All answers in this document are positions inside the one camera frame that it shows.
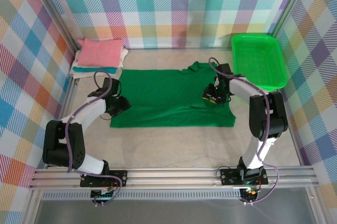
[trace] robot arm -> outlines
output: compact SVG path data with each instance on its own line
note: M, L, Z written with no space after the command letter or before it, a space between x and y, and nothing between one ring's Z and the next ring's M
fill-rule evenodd
M216 68L220 72L233 75L229 64L218 65ZM235 75L238 78L245 79L242 75ZM260 153L260 159L263 161L270 147L281 133L288 128L282 94L275 91L268 93L265 91L270 105L270 129L265 146ZM217 74L215 84L209 84L203 93L203 98L211 102L221 104L229 102L229 96L238 95L247 104L249 104L249 128L252 133L251 141L247 151L240 158L236 169L236 180L239 183L246 183L251 179L261 176L264 168L259 160L257 152L260 150L263 140L266 137L266 104L261 93L253 87L239 81L238 79L226 78Z
M88 126L101 114L109 113L112 117L131 107L128 100L117 94L120 82L112 79L110 92L95 102L94 99L105 93L109 87L109 78L104 79L103 87L88 95L86 103L89 103L73 118L69 125L69 140L73 153L72 168L89 173L103 174L108 169L106 161L98 160L85 152L83 133ZM69 153L65 143L65 125L73 114L61 120L51 120L46 126L46 134L43 148L43 162L46 164L68 167Z

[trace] green plastic tray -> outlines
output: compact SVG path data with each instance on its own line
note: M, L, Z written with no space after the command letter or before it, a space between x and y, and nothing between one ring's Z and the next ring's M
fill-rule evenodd
M279 42L262 34L237 34L232 38L234 73L268 91L283 88L287 74Z

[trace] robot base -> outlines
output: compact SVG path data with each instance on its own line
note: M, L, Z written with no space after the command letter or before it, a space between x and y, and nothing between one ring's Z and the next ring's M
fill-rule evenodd
M258 186L258 185L268 185L268 177L265 169L262 170L261 174L257 177L242 180L237 169L220 169L221 184L223 186Z
M109 170L105 175L111 175L119 177L123 184L122 187L126 186L127 171L126 170ZM92 177L92 176L81 176L80 187L119 187L120 183L114 178L102 178L102 177Z

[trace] stack of folded towels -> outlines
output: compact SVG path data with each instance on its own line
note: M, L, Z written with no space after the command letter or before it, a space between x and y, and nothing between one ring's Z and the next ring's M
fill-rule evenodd
M88 38L77 40L82 49L76 52L70 75L73 78L94 76L95 71L104 70L111 76L123 68L127 49L123 48L122 40L93 41Z

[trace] green t-shirt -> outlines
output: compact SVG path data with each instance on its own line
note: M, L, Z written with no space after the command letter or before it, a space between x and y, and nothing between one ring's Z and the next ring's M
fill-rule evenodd
M195 62L184 70L123 70L122 95L131 108L111 121L113 128L233 127L229 104L202 98L216 73L208 63Z

